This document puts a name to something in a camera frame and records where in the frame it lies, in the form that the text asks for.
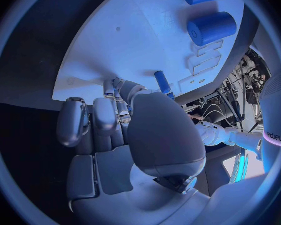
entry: white platform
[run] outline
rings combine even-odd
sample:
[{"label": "white platform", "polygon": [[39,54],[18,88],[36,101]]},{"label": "white platform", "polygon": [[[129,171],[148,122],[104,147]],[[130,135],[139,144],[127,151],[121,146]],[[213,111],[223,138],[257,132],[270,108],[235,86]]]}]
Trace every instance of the white platform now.
[{"label": "white platform", "polygon": [[[237,33],[197,47],[187,31],[191,19],[230,13]],[[70,45],[53,99],[103,97],[103,82],[120,76],[158,90],[154,77],[163,71],[180,96],[214,81],[235,43],[244,12],[242,0],[189,5],[185,0],[106,0],[87,19]]]}]

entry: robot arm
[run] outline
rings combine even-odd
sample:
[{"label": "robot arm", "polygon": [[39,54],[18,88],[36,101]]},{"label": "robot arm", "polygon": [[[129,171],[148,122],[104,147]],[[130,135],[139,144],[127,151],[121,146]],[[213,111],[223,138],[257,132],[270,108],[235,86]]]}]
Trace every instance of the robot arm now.
[{"label": "robot arm", "polygon": [[262,134],[239,132],[236,128],[223,128],[219,125],[205,121],[197,124],[195,127],[201,135],[205,146],[216,146],[220,143],[224,143],[228,146],[237,145],[241,148],[255,152],[258,157],[261,157],[257,147],[260,140],[262,140]]}]

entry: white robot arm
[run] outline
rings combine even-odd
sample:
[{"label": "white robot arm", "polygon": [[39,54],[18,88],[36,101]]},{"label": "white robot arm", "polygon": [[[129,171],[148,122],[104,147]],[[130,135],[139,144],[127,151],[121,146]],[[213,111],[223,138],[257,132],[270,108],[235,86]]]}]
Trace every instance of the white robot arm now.
[{"label": "white robot arm", "polygon": [[236,128],[223,128],[219,125],[206,122],[199,123],[195,126],[201,135],[205,146],[216,146],[224,143],[228,146],[239,146],[249,151],[255,152],[261,158],[260,151],[257,150],[262,134],[251,134],[239,132]]}]

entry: pink light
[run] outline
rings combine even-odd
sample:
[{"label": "pink light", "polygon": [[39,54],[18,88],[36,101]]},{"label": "pink light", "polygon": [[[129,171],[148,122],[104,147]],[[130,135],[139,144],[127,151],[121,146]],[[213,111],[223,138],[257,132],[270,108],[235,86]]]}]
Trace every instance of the pink light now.
[{"label": "pink light", "polygon": [[265,130],[263,130],[262,135],[263,135],[263,138],[264,138],[265,140],[267,140],[269,143],[281,147],[281,142],[269,138],[269,136],[266,134],[266,131],[265,131]]}]

